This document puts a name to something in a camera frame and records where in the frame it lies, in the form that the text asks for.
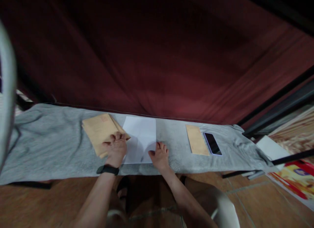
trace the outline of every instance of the watch strap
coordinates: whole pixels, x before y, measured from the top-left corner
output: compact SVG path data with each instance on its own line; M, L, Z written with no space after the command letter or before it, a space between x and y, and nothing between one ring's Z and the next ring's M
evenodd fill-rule
M115 176L119 173L119 168L111 167L109 165L100 166L97 170L97 174L101 174L104 172L112 173Z

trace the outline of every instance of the kraft paper envelope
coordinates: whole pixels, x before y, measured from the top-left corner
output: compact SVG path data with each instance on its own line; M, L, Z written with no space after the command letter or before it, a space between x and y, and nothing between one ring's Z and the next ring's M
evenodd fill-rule
M201 155L209 155L209 152L206 147L204 138L202 137L200 128L193 125L185 125L185 126L186 126L187 135L189 137L192 153L201 154Z
M85 119L82 122L82 127L88 135L96 155L100 158L108 154L102 146L102 143L110 141L111 134L119 131L121 134L126 134L127 140L130 139L130 136L108 113Z

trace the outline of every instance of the curtain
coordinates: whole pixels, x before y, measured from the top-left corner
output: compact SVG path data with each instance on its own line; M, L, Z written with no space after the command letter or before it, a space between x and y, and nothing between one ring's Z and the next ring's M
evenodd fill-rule
M314 64L249 0L0 0L23 71L74 107L236 124Z

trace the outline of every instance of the hand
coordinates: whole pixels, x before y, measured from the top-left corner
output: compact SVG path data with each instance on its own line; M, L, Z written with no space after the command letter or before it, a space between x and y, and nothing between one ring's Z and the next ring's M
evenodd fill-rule
M127 153L127 143L125 140L125 134L121 135L120 132L115 132L110 136L110 142L103 142L102 145L108 152L108 158L105 165L112 167L120 167L122 160Z
M163 174L166 170L168 170L169 162L169 150L167 149L167 145L162 142L156 143L156 151L148 151L151 161L153 162L154 167Z

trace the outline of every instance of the phone screen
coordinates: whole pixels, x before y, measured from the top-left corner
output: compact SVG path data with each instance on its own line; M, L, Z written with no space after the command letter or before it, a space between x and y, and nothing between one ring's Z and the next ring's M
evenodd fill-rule
M209 149L212 152L212 154L222 155L214 136L209 133L204 133L204 135L205 135Z

